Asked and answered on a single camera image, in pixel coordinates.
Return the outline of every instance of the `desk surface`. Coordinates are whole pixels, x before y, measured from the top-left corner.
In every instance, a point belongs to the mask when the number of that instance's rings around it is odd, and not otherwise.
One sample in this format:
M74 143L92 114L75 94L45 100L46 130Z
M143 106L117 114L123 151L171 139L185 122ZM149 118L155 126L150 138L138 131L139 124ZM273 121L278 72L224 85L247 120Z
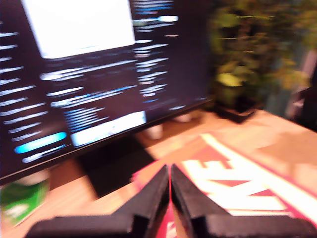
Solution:
M168 121L163 129L164 137L156 141L149 140L142 132L137 134L156 159L181 148L200 133L213 131L228 144L317 193L314 184L317 180L317 133L290 121L258 111L253 118L239 125L213 113L202 113L200 118L189 123ZM88 178L75 161L67 160L51 171L51 191L46 203L15 228L2 223L1 237L22 238L35 222L55 216L111 214L136 192L131 183L97 199ZM180 235L182 231L176 218L175 222Z

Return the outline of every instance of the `plant pot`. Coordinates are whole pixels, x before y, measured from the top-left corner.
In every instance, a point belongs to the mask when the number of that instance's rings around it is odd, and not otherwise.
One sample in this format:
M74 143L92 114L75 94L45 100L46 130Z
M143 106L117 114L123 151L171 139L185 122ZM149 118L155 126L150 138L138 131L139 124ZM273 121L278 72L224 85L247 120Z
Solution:
M242 123L246 119L250 118L262 106L262 103L254 102L247 110L239 112L233 108L222 105L221 103L216 103L214 106L214 111L222 118L232 120L236 123Z

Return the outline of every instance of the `blue highlighted bar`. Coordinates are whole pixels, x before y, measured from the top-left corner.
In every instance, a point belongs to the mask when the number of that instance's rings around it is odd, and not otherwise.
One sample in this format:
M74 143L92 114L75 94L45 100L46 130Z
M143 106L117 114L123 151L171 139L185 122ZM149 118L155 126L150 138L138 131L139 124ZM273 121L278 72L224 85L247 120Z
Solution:
M66 136L67 136L67 134L65 132L60 132L60 133L57 133L54 135L49 135L49 136L43 137L41 139L31 141L31 142L26 143L24 145L20 145L20 146L16 147L14 149L14 151L17 154L23 154L23 153L26 153L26 152L29 152L32 150L36 150L36 149L41 148L43 146L53 144L53 143L58 142L60 140L63 140L66 138Z

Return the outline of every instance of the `green leaves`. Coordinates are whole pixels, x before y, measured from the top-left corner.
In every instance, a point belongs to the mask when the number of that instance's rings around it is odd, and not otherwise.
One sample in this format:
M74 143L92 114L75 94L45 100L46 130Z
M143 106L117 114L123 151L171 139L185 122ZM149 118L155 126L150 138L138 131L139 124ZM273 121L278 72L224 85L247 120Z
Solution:
M221 37L218 30L214 29L210 34L211 48L218 54L222 53Z
M236 14L222 12L217 16L216 21L220 27L234 27L239 24L240 19Z
M231 73L235 66L237 65L237 61L231 61L225 65L220 66L220 68L218 69L218 73L222 74L222 73Z
M249 0L237 0L236 8L238 10L245 11L248 8Z
M231 73L221 73L217 77L217 81L227 87L241 87L241 80Z

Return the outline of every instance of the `small white object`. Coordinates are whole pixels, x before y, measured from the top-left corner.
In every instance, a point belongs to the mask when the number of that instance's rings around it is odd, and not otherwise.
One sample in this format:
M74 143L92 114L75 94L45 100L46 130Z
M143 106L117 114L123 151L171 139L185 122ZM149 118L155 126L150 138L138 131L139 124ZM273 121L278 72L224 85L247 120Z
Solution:
M21 178L21 179L15 181L15 183L26 185L26 186L31 186L31 185L43 182L43 181L47 180L49 177L50 177L49 171L42 170L42 171L39 171L39 172L34 173L32 175L29 175L27 177Z
M184 114L174 118L175 121L180 123L190 122L191 119L192 119L192 116L190 114Z
M156 125L145 130L147 136L152 140L158 140L163 137L163 125Z

